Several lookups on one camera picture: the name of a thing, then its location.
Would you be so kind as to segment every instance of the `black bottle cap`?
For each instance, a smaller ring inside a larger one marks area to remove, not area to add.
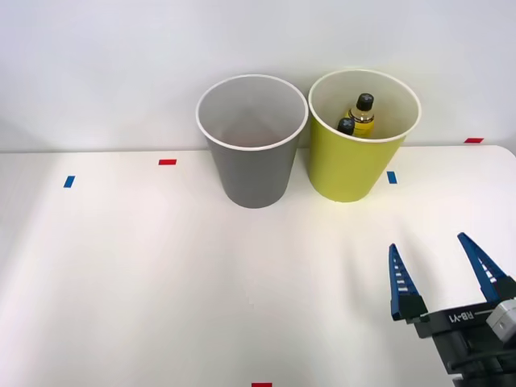
[[[337,131],[344,133],[345,135],[353,135],[353,131],[355,131],[355,120],[341,119],[337,126]]]
[[[363,93],[358,97],[358,101],[356,101],[356,108],[362,111],[370,111],[373,102],[374,97],[371,94]]]

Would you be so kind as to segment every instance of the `gray cup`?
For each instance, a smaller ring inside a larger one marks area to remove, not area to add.
[[[232,77],[202,95],[196,119],[233,202],[261,208],[283,196],[308,119],[298,89],[267,75]]]

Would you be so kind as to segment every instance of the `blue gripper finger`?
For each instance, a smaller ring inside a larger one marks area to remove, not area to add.
[[[390,313],[393,320],[417,318],[428,313],[427,306],[419,295],[396,245],[389,247]]]
[[[465,233],[457,235],[473,267],[476,280],[488,302],[516,297],[516,282],[508,277],[491,258]]]

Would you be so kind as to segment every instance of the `white table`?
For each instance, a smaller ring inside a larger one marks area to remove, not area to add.
[[[305,158],[247,210],[208,152],[0,155],[0,386],[452,386],[390,318],[388,247],[430,311],[482,302],[456,235],[516,277],[516,159],[402,148],[339,204]]]

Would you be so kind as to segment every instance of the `yellow bottle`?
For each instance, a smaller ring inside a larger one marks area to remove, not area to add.
[[[355,137],[368,139],[374,129],[374,113],[372,112],[372,103],[374,97],[371,94],[363,93],[358,97],[356,105],[347,111],[345,118],[355,120]]]

